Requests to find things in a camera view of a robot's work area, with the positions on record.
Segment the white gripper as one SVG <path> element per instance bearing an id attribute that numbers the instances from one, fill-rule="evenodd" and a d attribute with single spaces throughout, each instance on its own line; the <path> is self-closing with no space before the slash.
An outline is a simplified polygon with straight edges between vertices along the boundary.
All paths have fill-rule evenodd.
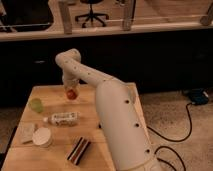
<path id="1" fill-rule="evenodd" d="M 68 71 L 63 71 L 62 81 L 66 91 L 78 91 L 77 85 L 79 83 L 79 79 L 72 73 L 69 73 Z"/>

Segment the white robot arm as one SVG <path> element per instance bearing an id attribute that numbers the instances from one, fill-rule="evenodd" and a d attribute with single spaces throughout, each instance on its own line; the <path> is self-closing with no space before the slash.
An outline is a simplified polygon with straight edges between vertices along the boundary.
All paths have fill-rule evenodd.
<path id="1" fill-rule="evenodd" d="M 80 80 L 95 87 L 95 106 L 116 171 L 163 171 L 135 109 L 135 93 L 118 78 L 81 63 L 77 49 L 59 53 L 65 91 Z"/>

